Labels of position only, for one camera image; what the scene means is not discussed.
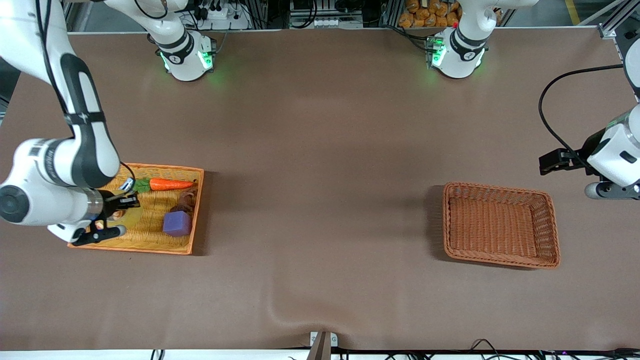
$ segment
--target brown wicker basket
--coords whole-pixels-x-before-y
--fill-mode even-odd
[[[545,192],[448,183],[442,197],[444,249],[454,259],[556,268],[556,212]]]
[[[169,236],[163,233],[164,214],[166,214],[178,201],[183,190],[170,190],[161,192],[146,192],[138,195],[142,205],[140,221],[118,238],[105,240],[97,244],[88,244],[72,249],[97,249],[133,252],[154,252],[159,254],[190,255],[193,249],[198,210],[200,209],[200,196],[204,170],[191,167],[174,167],[169,165],[127,164],[131,167],[136,179],[146,177],[162,177],[169,180],[195,181],[198,187],[193,217],[191,221],[191,234],[185,236]],[[105,190],[116,190],[129,177],[129,171],[120,167],[116,177],[104,187]]]

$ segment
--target velcro strap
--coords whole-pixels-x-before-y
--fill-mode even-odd
[[[79,114],[66,114],[65,121],[68,125],[87,125],[92,122],[105,122],[103,112],[99,113],[79,113]]]

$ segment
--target yellow wicker basket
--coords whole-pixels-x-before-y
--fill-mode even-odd
[[[162,177],[169,180],[193,181],[196,183],[196,195],[191,234],[185,236],[170,236],[163,230],[164,214],[178,201],[184,190],[170,190],[161,192],[146,192],[138,195],[143,213],[140,221],[127,233],[115,239],[105,240],[97,244],[75,247],[73,249],[98,249],[133,252],[154,252],[158,254],[190,255],[193,248],[193,238],[200,209],[200,196],[204,181],[204,170],[191,167],[174,167],[168,165],[128,164],[136,175],[136,179],[146,177]],[[118,175],[104,187],[105,190],[116,190],[130,177],[125,167],[120,167]]]

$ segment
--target floor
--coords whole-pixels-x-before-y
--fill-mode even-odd
[[[608,1],[603,0],[540,0],[538,4],[532,8],[518,10],[509,21],[508,26],[572,26],[597,12],[608,3]],[[91,6],[88,11],[89,16],[85,18],[84,22],[79,26],[83,28],[84,31],[144,31],[143,28],[131,18],[111,9],[104,3],[88,3],[88,6]],[[595,20],[591,24],[597,24],[604,19],[606,19],[606,16]],[[616,39],[623,54],[626,53],[627,49],[635,40],[635,38],[631,40],[626,39],[624,34],[628,31],[635,31],[638,27],[640,27],[640,22],[629,18],[618,29]],[[0,59],[0,124],[2,123],[4,112],[11,98],[18,75],[19,73],[13,67]]]

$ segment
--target orange carrot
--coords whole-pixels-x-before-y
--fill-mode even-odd
[[[191,181],[167,180],[152,177],[149,179],[149,185],[153,191],[164,191],[187,189],[192,187],[193,183]]]

